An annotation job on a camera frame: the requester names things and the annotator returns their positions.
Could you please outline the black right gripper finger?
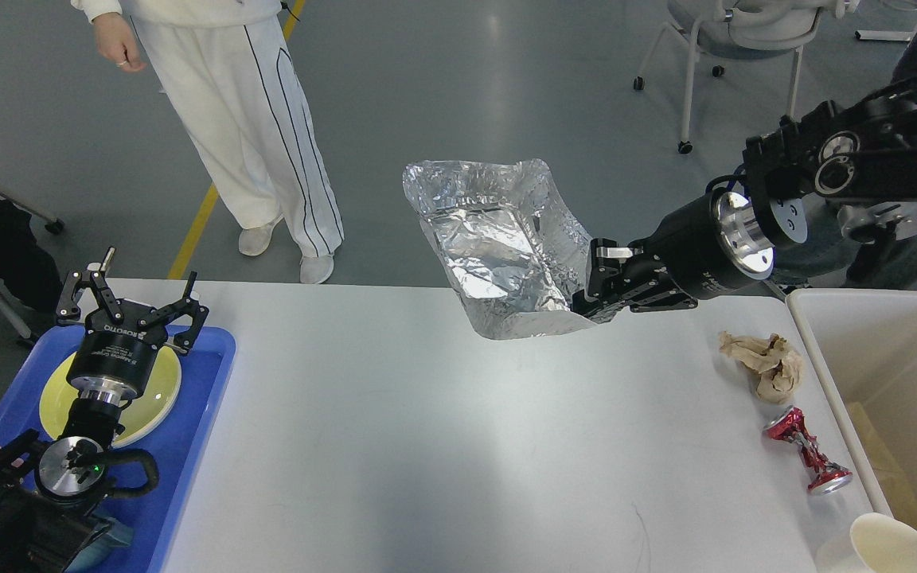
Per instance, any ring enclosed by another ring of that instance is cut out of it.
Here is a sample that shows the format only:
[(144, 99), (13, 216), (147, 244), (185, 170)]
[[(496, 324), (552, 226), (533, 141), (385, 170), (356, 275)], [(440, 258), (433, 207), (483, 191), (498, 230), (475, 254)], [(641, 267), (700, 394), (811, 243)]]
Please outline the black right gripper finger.
[(622, 310), (633, 313), (666, 310), (694, 309), (698, 301), (678, 289), (633, 289), (605, 298), (602, 314), (615, 314)]
[(640, 247), (619, 247), (614, 240), (593, 239), (586, 286), (572, 296), (572, 312), (583, 317), (614, 317), (602, 314), (605, 298), (633, 289), (666, 290), (662, 260)]

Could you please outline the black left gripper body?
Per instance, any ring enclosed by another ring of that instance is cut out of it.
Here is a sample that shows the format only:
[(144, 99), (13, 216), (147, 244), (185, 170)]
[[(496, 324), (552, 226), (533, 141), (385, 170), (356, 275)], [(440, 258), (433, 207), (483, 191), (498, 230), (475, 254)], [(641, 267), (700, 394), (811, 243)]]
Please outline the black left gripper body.
[(88, 315), (86, 335), (66, 374), (81, 399), (123, 405), (146, 391), (150, 373), (168, 338), (163, 323), (150, 322), (143, 312), (124, 312), (117, 324), (113, 313)]

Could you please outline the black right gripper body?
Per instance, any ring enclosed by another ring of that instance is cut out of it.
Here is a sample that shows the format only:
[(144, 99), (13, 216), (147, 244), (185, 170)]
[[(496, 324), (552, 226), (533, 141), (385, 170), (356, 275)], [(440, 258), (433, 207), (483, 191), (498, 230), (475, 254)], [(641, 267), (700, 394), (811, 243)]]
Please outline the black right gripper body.
[(774, 245), (762, 232), (748, 198), (714, 191), (673, 211), (642, 240), (670, 278), (700, 300), (724, 296), (771, 276)]

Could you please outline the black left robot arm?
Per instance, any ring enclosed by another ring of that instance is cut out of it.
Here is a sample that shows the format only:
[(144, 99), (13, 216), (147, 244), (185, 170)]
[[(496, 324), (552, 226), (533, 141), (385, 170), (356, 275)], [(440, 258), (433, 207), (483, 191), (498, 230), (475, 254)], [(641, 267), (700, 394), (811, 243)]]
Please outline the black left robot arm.
[(115, 249), (96, 269), (74, 271), (56, 306), (56, 322), (81, 316), (77, 296), (89, 290), (97, 308), (66, 380), (76, 398), (57, 439), (35, 429), (0, 447), (0, 572), (63, 572), (111, 529), (96, 515), (106, 498), (137, 498), (159, 483), (155, 457), (116, 449), (125, 407), (142, 398), (160, 349), (186, 355), (209, 316), (194, 297), (190, 272), (178, 300), (153, 307), (117, 298), (107, 283)]

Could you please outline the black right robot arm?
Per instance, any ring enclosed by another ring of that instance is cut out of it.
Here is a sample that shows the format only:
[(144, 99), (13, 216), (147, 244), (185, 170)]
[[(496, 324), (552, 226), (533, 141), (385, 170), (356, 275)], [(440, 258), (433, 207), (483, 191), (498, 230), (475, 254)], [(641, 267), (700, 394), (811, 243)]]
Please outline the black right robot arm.
[(801, 119), (754, 135), (741, 166), (662, 219), (648, 238), (619, 247), (595, 239), (572, 312), (607, 322), (633, 312), (692, 309), (765, 282), (775, 258), (804, 244), (805, 196), (853, 207), (838, 232), (885, 248), (917, 233), (917, 76), (843, 108), (827, 101)]

